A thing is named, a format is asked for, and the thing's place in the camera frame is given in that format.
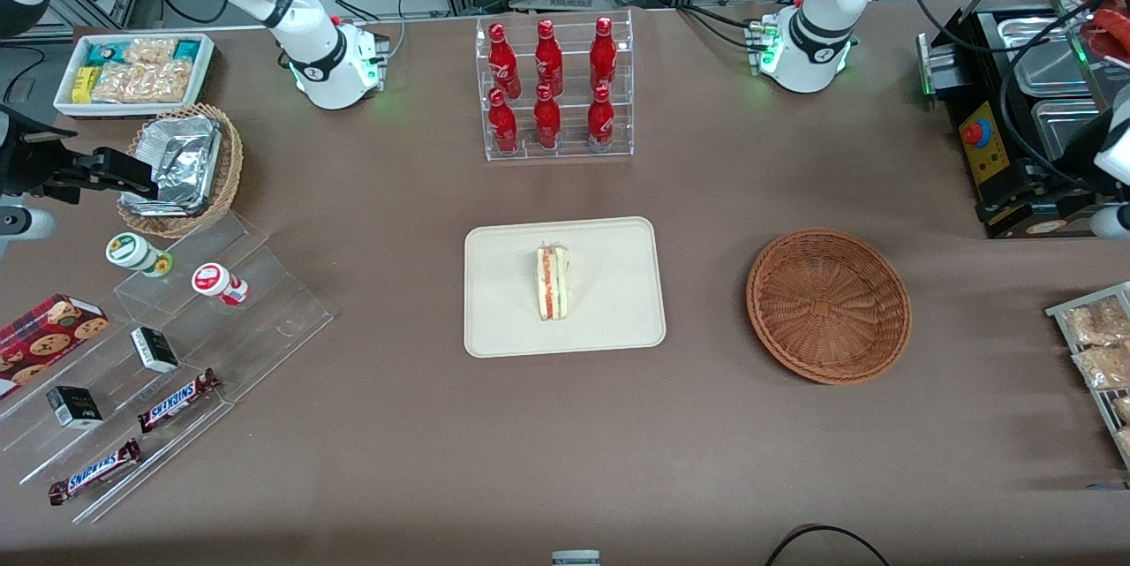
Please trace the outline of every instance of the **white tray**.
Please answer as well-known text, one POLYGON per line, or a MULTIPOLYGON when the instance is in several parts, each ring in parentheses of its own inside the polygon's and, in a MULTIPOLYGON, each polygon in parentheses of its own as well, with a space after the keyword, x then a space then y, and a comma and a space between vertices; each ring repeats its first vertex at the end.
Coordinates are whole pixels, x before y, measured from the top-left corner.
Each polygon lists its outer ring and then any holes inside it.
POLYGON ((81 36, 75 43, 67 71, 63 71, 63 79, 55 92, 54 107, 60 114, 77 116, 77 119, 121 119, 129 115, 156 115, 164 114, 174 108, 190 107, 197 103, 200 90, 203 88, 205 78, 208 75, 208 64, 211 62, 214 50, 212 40, 200 32, 146 32, 146 34, 97 34, 81 36), (70 99, 71 88, 75 87, 75 76, 78 68, 86 62, 86 56, 93 46, 101 46, 106 43, 123 43, 136 36, 153 36, 153 38, 177 38, 182 42, 200 42, 200 50, 192 62, 192 75, 189 76, 189 87, 184 92, 184 99, 180 103, 72 103, 70 99))
POLYGON ((472 357, 653 348, 667 336, 655 229, 644 217, 468 233, 463 346, 472 357), (568 317, 541 321, 537 249, 570 251, 568 317))

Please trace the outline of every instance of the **table surface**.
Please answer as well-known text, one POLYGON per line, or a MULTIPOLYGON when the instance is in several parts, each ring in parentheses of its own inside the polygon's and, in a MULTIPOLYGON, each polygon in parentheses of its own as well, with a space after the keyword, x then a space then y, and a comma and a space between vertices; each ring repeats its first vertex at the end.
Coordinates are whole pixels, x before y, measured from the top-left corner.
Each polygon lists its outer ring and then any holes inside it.
MULTIPOLYGON (((336 321, 97 524, 0 458, 0 563, 759 564, 815 522, 895 564, 1124 560, 1130 493, 1081 488, 1122 479, 1118 454, 1043 310, 1130 279, 1125 245, 984 240, 918 95, 918 8, 869 8, 819 95, 750 78, 675 11, 634 19, 636 156, 562 167, 483 158, 473 20, 410 24, 386 92, 339 112, 294 90, 267 31, 214 32, 209 101, 246 147, 234 208, 336 321), (661 346, 468 356, 469 230, 611 216, 655 227, 661 346), (817 225, 885 253, 913 302, 902 360, 864 385, 789 373, 746 316, 759 249, 817 225)), ((60 123, 84 150, 138 128, 60 123)), ((84 199, 43 203, 60 232, 0 261, 2 323, 122 279, 114 197, 84 199)))

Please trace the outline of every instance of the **small jar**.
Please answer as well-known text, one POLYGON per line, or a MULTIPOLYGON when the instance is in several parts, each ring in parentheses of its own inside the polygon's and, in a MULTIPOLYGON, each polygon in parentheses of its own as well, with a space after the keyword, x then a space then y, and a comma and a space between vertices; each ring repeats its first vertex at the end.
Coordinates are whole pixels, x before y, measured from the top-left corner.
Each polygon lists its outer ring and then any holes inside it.
POLYGON ((138 233, 119 233, 110 240, 106 260, 146 277, 164 277, 173 269, 173 255, 149 244, 138 233))
POLYGON ((247 301, 247 281, 236 279, 221 264, 208 263, 198 268, 192 276, 192 288, 206 297, 218 297, 227 305, 247 301))

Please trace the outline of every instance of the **red bottle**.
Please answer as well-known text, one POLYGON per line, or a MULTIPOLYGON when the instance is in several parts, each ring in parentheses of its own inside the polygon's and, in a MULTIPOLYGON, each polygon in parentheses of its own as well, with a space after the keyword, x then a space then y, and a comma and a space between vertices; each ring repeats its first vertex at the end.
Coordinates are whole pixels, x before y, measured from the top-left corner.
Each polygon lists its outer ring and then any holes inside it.
POLYGON ((506 104, 506 96, 501 88, 492 87, 487 98, 490 99, 487 119, 490 120, 490 131, 498 153, 513 156, 518 153, 518 120, 514 120, 514 112, 506 104))
POLYGON ((538 20, 538 50, 533 52, 538 64, 538 82, 547 82, 554 95, 565 92, 565 70, 562 64, 562 46, 554 36, 554 23, 548 18, 538 20))
POLYGON ((592 71, 589 75, 589 84, 592 90, 601 84, 612 87, 616 79, 616 42, 612 40, 612 19, 607 16, 597 18, 597 38, 593 38, 592 50, 589 51, 589 63, 592 71))
POLYGON ((538 86, 538 104, 533 106, 533 120, 538 123, 538 143, 548 151, 557 148, 562 136, 562 111, 554 99, 553 88, 548 82, 538 86))
POLYGON ((522 82, 518 79, 518 56, 514 47, 506 43, 506 31, 502 23, 492 23, 487 28, 490 35, 490 75, 495 86, 506 93, 507 98, 516 99, 522 95, 522 82))
POLYGON ((616 108, 608 102, 608 86, 600 86, 592 92, 592 104, 589 106, 589 148, 597 153, 608 151, 612 145, 612 120, 616 108))

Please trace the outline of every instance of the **wicker basket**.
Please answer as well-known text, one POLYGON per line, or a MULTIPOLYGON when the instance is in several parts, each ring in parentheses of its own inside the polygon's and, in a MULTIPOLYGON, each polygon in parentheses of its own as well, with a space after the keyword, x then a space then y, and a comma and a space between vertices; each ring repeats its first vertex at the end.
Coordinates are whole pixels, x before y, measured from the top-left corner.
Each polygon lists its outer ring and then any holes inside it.
POLYGON ((895 269, 863 241, 829 228, 766 245, 746 281, 746 308, 782 365, 831 385, 890 369, 911 333, 910 298, 895 269))
MULTIPOLYGON (((192 107, 177 108, 177 111, 169 111, 168 114, 157 115, 157 119, 150 120, 149 123, 154 123, 156 120, 186 119, 190 115, 208 115, 210 119, 218 120, 224 127, 219 159, 216 164, 216 176, 212 181, 211 201, 205 212, 195 217, 141 217, 132 215, 122 208, 122 204, 118 204, 118 214, 130 228, 138 233, 176 240, 179 236, 188 235, 190 230, 205 224, 206 220, 221 216, 231 207, 232 200, 235 200, 235 192, 240 188, 240 171, 243 168, 243 142, 240 140, 240 132, 235 131, 232 121, 219 108, 198 103, 193 104, 192 107)), ((149 123, 141 127, 141 131, 145 131, 149 123)), ((133 136, 133 143, 130 145, 129 150, 130 156, 137 153, 141 131, 133 136)))

